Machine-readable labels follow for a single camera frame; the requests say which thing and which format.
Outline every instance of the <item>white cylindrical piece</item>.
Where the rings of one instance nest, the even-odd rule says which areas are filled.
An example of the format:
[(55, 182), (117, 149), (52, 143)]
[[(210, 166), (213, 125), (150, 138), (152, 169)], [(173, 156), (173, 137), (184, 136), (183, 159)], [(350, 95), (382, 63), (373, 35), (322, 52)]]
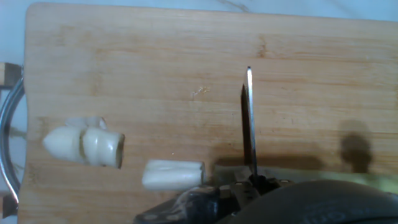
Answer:
[(121, 167), (124, 135), (100, 128), (88, 128), (83, 136), (87, 161), (93, 166)]
[(80, 147), (82, 132), (78, 127), (58, 127), (43, 139), (43, 145), (56, 159), (86, 164)]
[(202, 162), (151, 160), (147, 163), (142, 184), (148, 190), (188, 190), (204, 183)]
[(166, 170), (166, 169), (202, 169), (202, 162), (194, 162), (194, 161), (167, 161), (161, 159), (151, 159), (148, 161), (145, 166), (146, 169), (158, 169), (158, 170)]

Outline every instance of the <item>metal handle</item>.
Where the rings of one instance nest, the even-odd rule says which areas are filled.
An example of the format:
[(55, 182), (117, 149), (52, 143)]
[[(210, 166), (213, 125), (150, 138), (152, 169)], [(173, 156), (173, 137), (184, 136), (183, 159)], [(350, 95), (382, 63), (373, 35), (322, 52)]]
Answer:
[(13, 204), (5, 205), (6, 200), (3, 200), (3, 217), (16, 213), (19, 203), (18, 194), (21, 183), (14, 171), (9, 153), (9, 128), (14, 111), (25, 94), (23, 83), (24, 77), (22, 76), (9, 92), (0, 112), (0, 168), (4, 181), (11, 191), (11, 198), (7, 199), (11, 199)]

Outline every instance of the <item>wood grain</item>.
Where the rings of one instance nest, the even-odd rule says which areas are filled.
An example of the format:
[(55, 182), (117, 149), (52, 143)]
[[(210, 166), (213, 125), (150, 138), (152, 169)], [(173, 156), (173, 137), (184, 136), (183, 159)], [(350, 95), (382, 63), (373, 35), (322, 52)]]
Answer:
[[(40, 3), (27, 12), (19, 223), (131, 223), (171, 196), (142, 188), (148, 159), (241, 164), (248, 65), (260, 165), (398, 173), (396, 23)], [(126, 135), (121, 170), (42, 147), (92, 115)]]

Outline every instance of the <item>screw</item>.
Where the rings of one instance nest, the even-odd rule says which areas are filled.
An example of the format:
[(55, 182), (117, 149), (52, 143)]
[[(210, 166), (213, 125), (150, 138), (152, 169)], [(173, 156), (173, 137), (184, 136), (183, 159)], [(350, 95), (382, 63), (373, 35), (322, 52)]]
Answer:
[(170, 221), (177, 221), (177, 220), (180, 220), (180, 216), (179, 215), (167, 215), (166, 219), (170, 220)]
[(146, 215), (144, 216), (145, 220), (154, 220), (157, 218), (157, 215)]

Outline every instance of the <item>metal blade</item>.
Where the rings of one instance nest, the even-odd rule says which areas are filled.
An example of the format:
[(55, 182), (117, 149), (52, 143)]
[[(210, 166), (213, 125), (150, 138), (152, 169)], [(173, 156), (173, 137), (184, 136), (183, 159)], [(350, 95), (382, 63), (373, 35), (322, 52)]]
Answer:
[(7, 194), (2, 198), (2, 218), (10, 215), (17, 215), (18, 203), (15, 201), (13, 194)]
[(242, 109), (242, 128), (243, 128), (243, 147), (244, 164), (249, 166), (254, 180), (257, 179), (257, 158), (256, 158), (256, 139), (254, 137), (254, 116), (253, 116), (253, 90), (252, 73), (248, 67), (244, 76), (244, 82), (241, 93)]

